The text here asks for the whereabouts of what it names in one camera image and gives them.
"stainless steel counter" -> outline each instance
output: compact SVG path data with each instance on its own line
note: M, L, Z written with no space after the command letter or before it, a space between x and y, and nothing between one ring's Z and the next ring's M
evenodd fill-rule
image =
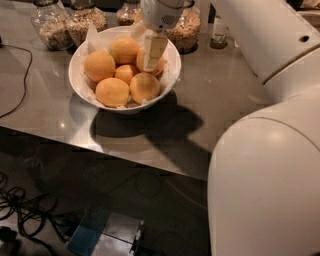
M33 54L27 99L0 119L0 126L206 180L211 152L223 132L268 103L231 38L227 48L214 50L210 33L202 33L198 49L181 56L179 81L159 104L130 116L99 110L72 90L68 80L72 51L46 49L30 22L34 11L30 3L0 2L3 43ZM109 27L115 26L114 14L107 17ZM27 53L0 49L1 113L19 101L28 60Z

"jar of grains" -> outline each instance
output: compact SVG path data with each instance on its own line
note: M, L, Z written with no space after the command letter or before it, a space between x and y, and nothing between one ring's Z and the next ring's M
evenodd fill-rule
M177 25L167 31L167 37L180 54L192 52L197 45L200 32L200 11L194 1L185 1L183 13Z
M70 7L72 15L68 22L68 30L77 47L86 40L90 23L98 32L108 27L106 15L95 7L93 0L71 0Z
M42 42L50 50L64 50L73 45L67 29L69 14L58 0L34 0L36 12L31 22Z
M139 10L140 0L123 0L123 6L116 13L119 26L132 25Z

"white bowl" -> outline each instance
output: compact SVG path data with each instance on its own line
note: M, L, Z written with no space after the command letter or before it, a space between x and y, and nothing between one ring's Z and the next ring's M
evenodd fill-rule
M130 36L130 26L110 28L100 32L98 35L101 39L100 42L103 42L102 45L104 46L104 49L107 51L108 45L112 40L121 36ZM143 46L143 38L144 37L137 41L140 46ZM151 107L171 91L180 75L181 58L176 47L169 40L166 50L163 53L163 56L166 60L164 70L162 74L158 77L161 87L160 95L151 101L145 102L145 104L143 105L138 105L137 103L134 103L132 100L130 100L126 107L109 108L102 105L97 100L96 95L94 93L96 83L90 81L83 71L83 61L91 51L92 46L88 41L85 41L78 47L76 52L73 54L69 64L69 80L74 91L82 99L98 108L105 109L111 112L121 114L135 114Z

